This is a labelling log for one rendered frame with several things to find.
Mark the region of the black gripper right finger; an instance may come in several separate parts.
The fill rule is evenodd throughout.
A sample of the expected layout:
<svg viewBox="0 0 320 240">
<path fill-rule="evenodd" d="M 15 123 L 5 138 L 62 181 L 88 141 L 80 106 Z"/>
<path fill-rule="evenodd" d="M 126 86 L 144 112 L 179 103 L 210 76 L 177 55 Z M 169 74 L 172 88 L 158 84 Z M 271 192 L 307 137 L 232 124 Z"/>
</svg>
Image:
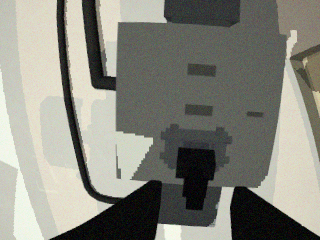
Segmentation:
<svg viewBox="0 0 320 240">
<path fill-rule="evenodd" d="M 247 187 L 235 187 L 231 199 L 231 240 L 320 240 Z"/>
</svg>

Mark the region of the flat beige square slab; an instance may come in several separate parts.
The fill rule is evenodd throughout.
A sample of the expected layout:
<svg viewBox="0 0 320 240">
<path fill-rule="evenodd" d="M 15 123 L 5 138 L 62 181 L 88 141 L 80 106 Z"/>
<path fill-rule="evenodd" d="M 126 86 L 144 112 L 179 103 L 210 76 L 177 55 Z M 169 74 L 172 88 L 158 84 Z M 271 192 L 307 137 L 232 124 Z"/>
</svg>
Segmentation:
<svg viewBox="0 0 320 240">
<path fill-rule="evenodd" d="M 320 161 L 320 44 L 291 56 Z"/>
</svg>

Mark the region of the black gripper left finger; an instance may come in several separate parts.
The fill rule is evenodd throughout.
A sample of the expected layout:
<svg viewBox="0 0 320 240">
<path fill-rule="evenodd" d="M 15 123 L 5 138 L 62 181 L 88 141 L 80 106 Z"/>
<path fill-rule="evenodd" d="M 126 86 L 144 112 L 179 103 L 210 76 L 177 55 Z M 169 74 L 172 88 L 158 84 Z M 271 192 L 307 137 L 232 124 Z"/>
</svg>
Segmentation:
<svg viewBox="0 0 320 240">
<path fill-rule="evenodd" d="M 148 181 L 100 215 L 48 240 L 155 240 L 161 188 L 161 181 Z"/>
</svg>

